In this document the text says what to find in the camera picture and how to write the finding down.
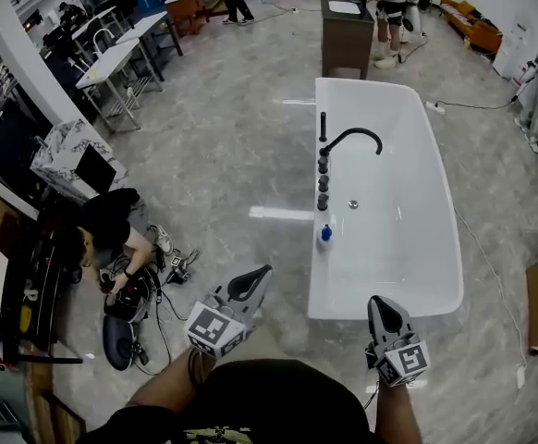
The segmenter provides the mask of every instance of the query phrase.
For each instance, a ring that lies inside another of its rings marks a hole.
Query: soap bottle
[[[322,250],[329,250],[333,244],[333,230],[324,224],[324,227],[319,232],[316,232],[316,243]]]

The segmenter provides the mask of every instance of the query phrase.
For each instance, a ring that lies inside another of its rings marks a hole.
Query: faucet spout
[[[335,148],[338,144],[340,144],[343,140],[345,140],[349,135],[352,135],[353,133],[362,133],[363,135],[368,135],[369,137],[373,138],[377,145],[376,154],[380,154],[382,152],[382,140],[380,140],[380,137],[376,135],[373,131],[368,129],[346,129],[343,133],[336,137],[332,143],[326,145],[325,148],[321,148],[319,152],[320,155],[328,156],[333,150],[333,148]]]

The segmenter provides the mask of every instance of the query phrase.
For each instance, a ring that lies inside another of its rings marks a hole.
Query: blue bottle
[[[332,236],[333,236],[333,230],[330,227],[328,227],[328,224],[326,224],[323,227],[323,230],[321,231],[321,239],[323,241],[330,241]]]

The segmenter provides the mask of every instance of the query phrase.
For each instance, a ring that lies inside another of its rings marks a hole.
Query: faucet handle
[[[326,174],[328,172],[328,158],[326,156],[318,158],[318,172],[320,174]]]
[[[318,191],[327,192],[328,181],[329,181],[329,178],[325,174],[323,174],[320,178],[318,178]]]
[[[328,195],[327,194],[318,195],[318,204],[316,205],[316,208],[319,211],[325,211],[326,209],[328,209]]]

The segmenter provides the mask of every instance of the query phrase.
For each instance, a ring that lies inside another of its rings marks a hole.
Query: orange object
[[[197,34],[205,24],[203,0],[166,0],[165,3],[168,15],[175,21],[179,37]]]
[[[466,0],[460,3],[454,0],[442,0],[439,9],[448,23],[456,27],[470,41],[470,44],[489,53],[496,53],[499,50],[499,46],[501,46],[500,31],[476,18],[472,13],[476,8]]]

